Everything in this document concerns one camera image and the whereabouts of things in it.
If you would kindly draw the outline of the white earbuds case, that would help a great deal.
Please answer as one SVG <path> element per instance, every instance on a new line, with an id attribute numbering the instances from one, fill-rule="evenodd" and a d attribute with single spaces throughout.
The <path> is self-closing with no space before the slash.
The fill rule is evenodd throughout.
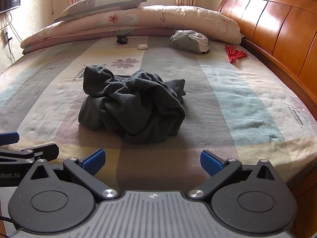
<path id="1" fill-rule="evenodd" d="M 139 45 L 137 46 L 137 48 L 138 48 L 139 50 L 146 50 L 146 49 L 148 49 L 148 45 L 147 45 L 147 44 L 139 44 Z"/>

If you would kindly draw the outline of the wooden orange headboard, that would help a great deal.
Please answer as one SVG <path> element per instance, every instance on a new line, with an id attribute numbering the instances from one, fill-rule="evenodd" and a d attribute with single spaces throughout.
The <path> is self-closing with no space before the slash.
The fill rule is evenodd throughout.
<path id="1" fill-rule="evenodd" d="M 316 116 L 316 0 L 222 0 L 217 10 L 240 26 L 241 45 Z"/>

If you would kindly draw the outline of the dark grey trousers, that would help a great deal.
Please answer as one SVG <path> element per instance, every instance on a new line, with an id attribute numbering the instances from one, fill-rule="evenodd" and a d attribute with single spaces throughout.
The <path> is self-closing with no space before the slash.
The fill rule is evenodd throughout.
<path id="1" fill-rule="evenodd" d="M 78 121 L 91 131 L 116 132 L 125 142 L 149 144 L 176 136 L 185 119 L 185 80 L 163 82 L 142 69 L 115 75 L 102 65 L 85 68 L 83 91 L 87 98 Z"/>

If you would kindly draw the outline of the red folding fan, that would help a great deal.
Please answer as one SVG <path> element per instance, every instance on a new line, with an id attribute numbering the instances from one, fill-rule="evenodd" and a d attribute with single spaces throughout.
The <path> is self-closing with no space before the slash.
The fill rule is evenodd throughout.
<path id="1" fill-rule="evenodd" d="M 236 60 L 246 58 L 248 55 L 244 51 L 240 51 L 233 46 L 225 45 L 225 50 L 228 55 L 228 59 L 230 63 L 234 63 Z"/>

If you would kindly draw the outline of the white wall power strip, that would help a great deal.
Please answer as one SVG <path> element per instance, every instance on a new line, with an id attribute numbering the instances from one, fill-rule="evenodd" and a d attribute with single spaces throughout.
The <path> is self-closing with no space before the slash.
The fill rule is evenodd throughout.
<path id="1" fill-rule="evenodd" d="M 3 37 L 6 44 L 8 44 L 12 40 L 12 37 L 9 36 L 7 29 L 3 29 Z"/>

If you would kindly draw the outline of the striped pastel bed sheet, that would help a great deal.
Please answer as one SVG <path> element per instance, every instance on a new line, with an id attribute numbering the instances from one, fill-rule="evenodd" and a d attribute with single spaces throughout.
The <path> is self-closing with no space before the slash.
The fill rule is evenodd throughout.
<path id="1" fill-rule="evenodd" d="M 193 54 L 172 48 L 167 37 L 133 36 L 126 45 L 111 37 L 27 54 L 1 75 L 1 132 L 19 133 L 15 150 L 56 143 L 58 162 L 103 148 L 97 177 L 120 191 L 188 191 L 208 178 L 200 165 L 205 149 L 244 164 L 267 159 L 288 185 L 303 180 L 316 167 L 316 120 L 307 107 L 254 56 L 231 64 L 224 43 L 209 46 L 209 53 Z M 184 79 L 178 134 L 133 145 L 81 125 L 83 73 L 95 64 L 116 75 L 142 69 L 164 81 Z"/>

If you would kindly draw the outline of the bundled grey white cloth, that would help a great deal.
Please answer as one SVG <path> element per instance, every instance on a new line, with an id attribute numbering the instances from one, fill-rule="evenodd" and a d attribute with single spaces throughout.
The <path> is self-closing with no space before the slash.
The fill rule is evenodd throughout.
<path id="1" fill-rule="evenodd" d="M 210 51 L 208 37 L 193 30 L 177 30 L 169 42 L 175 49 L 206 54 Z"/>

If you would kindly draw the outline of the black hair claw clip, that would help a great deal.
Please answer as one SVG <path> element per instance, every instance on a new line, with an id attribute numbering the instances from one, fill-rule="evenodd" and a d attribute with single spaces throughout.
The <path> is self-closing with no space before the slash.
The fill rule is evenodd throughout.
<path id="1" fill-rule="evenodd" d="M 125 45 L 125 44 L 128 43 L 128 37 L 127 36 L 123 36 L 123 35 L 117 35 L 116 42 L 118 44 Z"/>

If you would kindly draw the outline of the grey floral pillow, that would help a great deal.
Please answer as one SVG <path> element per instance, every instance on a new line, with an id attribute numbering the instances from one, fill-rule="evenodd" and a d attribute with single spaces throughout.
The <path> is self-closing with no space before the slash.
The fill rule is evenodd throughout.
<path id="1" fill-rule="evenodd" d="M 65 9 L 54 23 L 67 22 L 97 13 L 138 8 L 147 0 L 81 0 Z"/>

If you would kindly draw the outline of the folded floral pink quilt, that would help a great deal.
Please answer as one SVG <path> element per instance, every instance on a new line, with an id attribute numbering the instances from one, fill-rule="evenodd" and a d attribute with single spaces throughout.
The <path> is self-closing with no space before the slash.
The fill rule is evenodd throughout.
<path id="1" fill-rule="evenodd" d="M 194 30 L 209 38 L 235 45 L 242 40 L 238 23 L 218 11 L 193 6 L 151 5 L 53 23 L 23 40 L 20 46 L 26 54 L 30 52 L 29 46 L 37 42 L 67 35 L 83 35 L 85 31 L 111 30 L 119 26 Z"/>

